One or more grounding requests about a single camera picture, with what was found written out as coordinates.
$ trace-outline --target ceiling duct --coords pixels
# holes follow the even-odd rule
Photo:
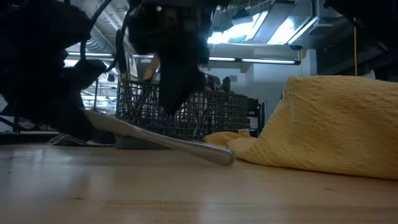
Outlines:
[[[94,26],[91,31],[91,39],[86,43],[86,49],[89,52],[113,53],[116,49],[104,37],[104,35]]]
[[[293,11],[295,5],[296,3],[293,1],[275,1],[260,29],[255,34],[253,41],[268,43],[276,30]]]

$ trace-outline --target fluorescent light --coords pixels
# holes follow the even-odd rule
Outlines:
[[[68,52],[69,56],[77,56],[80,57],[79,52]],[[103,53],[86,53],[87,57],[113,57],[112,54],[103,54]]]
[[[288,44],[292,44],[299,38],[307,29],[309,29],[316,21],[318,20],[318,17],[314,17],[310,22],[308,22],[307,25],[305,25],[300,31],[298,31],[295,35],[293,35],[292,38],[287,42]]]
[[[224,57],[210,57],[211,61],[219,61],[219,62],[234,62],[235,58],[224,58]]]
[[[242,58],[242,62],[246,63],[273,63],[282,65],[294,65],[296,61],[293,60],[274,60],[274,59],[254,59],[254,58]]]
[[[261,15],[259,16],[257,21],[254,23],[253,28],[251,29],[249,34],[246,36],[246,41],[253,39],[255,34],[257,34],[257,31],[260,29],[262,23],[266,19],[267,15],[268,15],[268,11],[264,11],[261,13]]]
[[[138,58],[138,59],[152,59],[154,58],[153,55],[134,55],[134,58]]]

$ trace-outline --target black cable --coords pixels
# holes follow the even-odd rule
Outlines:
[[[97,96],[98,96],[98,79],[95,80],[95,95],[94,95],[94,106],[93,106],[94,111],[97,110]]]
[[[106,6],[108,6],[108,4],[111,3],[112,0],[105,0],[104,3],[102,3],[99,8],[97,9],[97,11],[94,12],[93,17],[90,19],[91,24],[90,24],[90,31],[94,28],[94,25],[97,21],[97,19],[99,18],[99,16],[101,15],[101,13],[105,10]],[[86,60],[86,44],[87,44],[87,40],[84,40],[80,43],[80,58],[82,60]]]
[[[126,74],[127,73],[127,62],[126,62],[126,56],[124,54],[124,46],[123,46],[123,32],[122,30],[118,30],[116,32],[116,60],[119,64],[119,71],[120,74]]]
[[[123,54],[124,55],[123,40],[124,40],[124,36],[125,36],[125,33],[126,33],[126,29],[127,29],[128,15],[133,10],[134,10],[133,7],[129,8],[129,10],[126,13],[126,16],[124,17],[122,28],[118,29],[116,31],[116,55],[113,58],[112,63],[105,70],[105,72],[110,72],[118,64],[118,56],[119,56],[119,54]]]

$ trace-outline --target ceiling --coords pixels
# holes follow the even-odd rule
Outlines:
[[[71,0],[73,5],[85,11],[89,17],[94,14],[102,2],[103,0]],[[230,37],[238,36],[237,39],[229,38],[225,41],[224,37],[224,41],[217,42],[219,39],[215,36],[220,34],[213,33],[213,40],[216,40],[217,44],[210,44],[211,56],[298,60],[298,53],[288,45],[283,44],[298,30],[302,29],[310,18],[318,16],[321,21],[333,22],[333,28],[320,35],[310,35],[308,33],[310,29],[308,29],[292,44],[302,45],[305,48],[322,47],[322,45],[331,41],[329,39],[334,30],[346,25],[346,21],[340,15],[330,9],[323,9],[321,5],[321,0],[314,2],[311,0],[233,0],[227,10],[220,11],[219,18],[215,18],[215,30],[225,28],[225,24],[228,24],[228,20],[231,21],[231,16],[239,9],[246,8],[247,12],[253,17],[253,22],[240,25],[240,27],[232,27],[224,33],[220,33],[221,35],[229,34]],[[92,38],[87,44],[88,52],[113,53],[115,51],[116,29],[121,27],[127,9],[128,3],[126,0],[113,0],[109,4],[91,31]],[[262,13],[265,14],[265,19],[260,22],[259,18]],[[125,48],[127,51],[134,51],[129,45],[127,37],[125,38]],[[77,52],[79,47],[73,46],[68,51]],[[237,65],[232,65],[234,63],[231,62],[213,64],[217,67],[237,67]]]

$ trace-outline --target ceiling light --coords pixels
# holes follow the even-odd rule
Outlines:
[[[318,17],[314,17],[310,22],[307,23],[302,29],[300,29],[296,34],[293,35],[292,38],[287,42],[288,44],[292,44],[295,42],[305,31],[307,31],[316,21]]]
[[[220,43],[227,43],[229,37],[223,35],[222,32],[214,32],[212,33],[211,37],[207,39],[208,44],[220,44]]]
[[[297,1],[274,1],[253,41],[268,43],[278,28],[286,21]]]
[[[246,63],[273,63],[282,65],[294,65],[296,61],[293,60],[274,60],[274,59],[254,59],[254,58],[242,58],[242,62]]]
[[[68,52],[69,56],[79,56],[79,52]],[[86,53],[87,57],[113,57],[112,54],[103,54],[103,53]]]
[[[210,57],[211,61],[219,61],[219,62],[234,62],[235,58],[224,58],[224,57]]]
[[[133,55],[136,59],[152,59],[154,58],[153,55]]]
[[[260,29],[261,24],[264,22],[268,15],[268,11],[264,11],[260,14],[260,16],[257,18],[256,22],[253,25],[253,28],[249,32],[249,34],[246,36],[246,41],[253,39],[255,34],[257,34],[257,31]]]
[[[269,39],[267,44],[277,45],[286,44],[286,42],[294,34],[294,23],[290,18],[287,18],[282,25],[275,31],[274,35]]]

